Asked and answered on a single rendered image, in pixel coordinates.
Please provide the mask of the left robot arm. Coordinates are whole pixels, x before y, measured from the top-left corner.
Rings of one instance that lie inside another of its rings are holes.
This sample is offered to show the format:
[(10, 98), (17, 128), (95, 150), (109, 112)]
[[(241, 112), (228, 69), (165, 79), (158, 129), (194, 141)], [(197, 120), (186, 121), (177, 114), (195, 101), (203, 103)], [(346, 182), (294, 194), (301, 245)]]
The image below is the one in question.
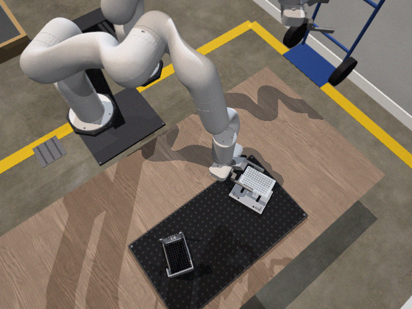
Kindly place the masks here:
[[(320, 0), (279, 0), (284, 5), (312, 6)], [(119, 44), (127, 37), (139, 18), (144, 14), (144, 0), (101, 0), (104, 17), (115, 24)], [(123, 25), (124, 24), (124, 25)]]

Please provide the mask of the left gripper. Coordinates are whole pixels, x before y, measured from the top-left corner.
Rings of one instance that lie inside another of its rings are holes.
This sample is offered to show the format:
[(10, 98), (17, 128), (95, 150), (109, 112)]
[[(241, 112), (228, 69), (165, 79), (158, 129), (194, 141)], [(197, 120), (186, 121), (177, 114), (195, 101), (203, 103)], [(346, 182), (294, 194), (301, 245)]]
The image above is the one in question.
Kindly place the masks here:
[(279, 0), (281, 4), (281, 22), (284, 26), (294, 26), (300, 27), (303, 23), (307, 25), (307, 30), (318, 31), (321, 33), (334, 33), (334, 28), (329, 27), (312, 27), (314, 22), (313, 19), (307, 18), (307, 12), (304, 11), (304, 5), (284, 5)]

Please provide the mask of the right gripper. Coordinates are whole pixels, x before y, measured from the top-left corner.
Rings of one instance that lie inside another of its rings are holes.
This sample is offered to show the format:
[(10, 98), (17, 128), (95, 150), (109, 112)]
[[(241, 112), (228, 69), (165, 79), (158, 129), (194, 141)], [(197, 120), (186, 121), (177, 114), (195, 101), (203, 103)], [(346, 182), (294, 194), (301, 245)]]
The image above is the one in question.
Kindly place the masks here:
[[(242, 154), (242, 152), (243, 152), (242, 146), (236, 143), (235, 148), (234, 148), (234, 154), (233, 154), (233, 156), (234, 156), (234, 157), (240, 157), (241, 154)], [(248, 161), (248, 160), (247, 160), (247, 161)], [(248, 164), (251, 165), (251, 166), (253, 166), (253, 168), (256, 169), (257, 171), (263, 173), (263, 171), (264, 171), (263, 168), (257, 166), (256, 164), (253, 164), (253, 163), (250, 162), (250, 161), (248, 161)], [(215, 179), (217, 179), (217, 180), (219, 180), (219, 181), (221, 181), (221, 182), (222, 182), (222, 181), (225, 181), (225, 180), (227, 179), (227, 176), (228, 176), (229, 174), (232, 174), (232, 176), (230, 177), (230, 179), (231, 179), (234, 183), (242, 186), (242, 188), (248, 190), (249, 192), (252, 192), (252, 191), (253, 191), (253, 188), (251, 188), (251, 187), (249, 187), (248, 185), (242, 184), (241, 182), (235, 180), (237, 174), (236, 174), (236, 173), (233, 173), (234, 170), (235, 170), (235, 168), (233, 168), (233, 166), (229, 166), (229, 165), (227, 165), (227, 164), (221, 165), (221, 164), (217, 164), (215, 161), (213, 161), (212, 165), (211, 165), (210, 168), (209, 168), (209, 174), (210, 174), (212, 177), (214, 177)]]

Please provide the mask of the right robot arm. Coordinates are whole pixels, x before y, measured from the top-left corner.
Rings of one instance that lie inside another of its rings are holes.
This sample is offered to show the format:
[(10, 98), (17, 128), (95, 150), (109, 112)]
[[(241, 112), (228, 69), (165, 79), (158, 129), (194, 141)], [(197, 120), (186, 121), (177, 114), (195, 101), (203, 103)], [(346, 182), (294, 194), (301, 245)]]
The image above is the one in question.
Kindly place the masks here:
[(22, 52), (20, 67), (33, 81), (54, 83), (77, 129), (95, 131), (111, 120), (113, 105), (97, 94), (86, 70), (105, 68), (115, 83), (133, 89), (148, 81), (164, 53), (170, 55), (178, 80), (189, 90), (204, 128), (213, 134), (212, 159), (243, 171), (247, 156), (233, 156), (239, 115), (227, 108), (216, 66), (192, 48), (173, 19), (161, 11), (141, 16), (121, 44), (109, 33), (82, 33), (71, 20), (54, 18)]

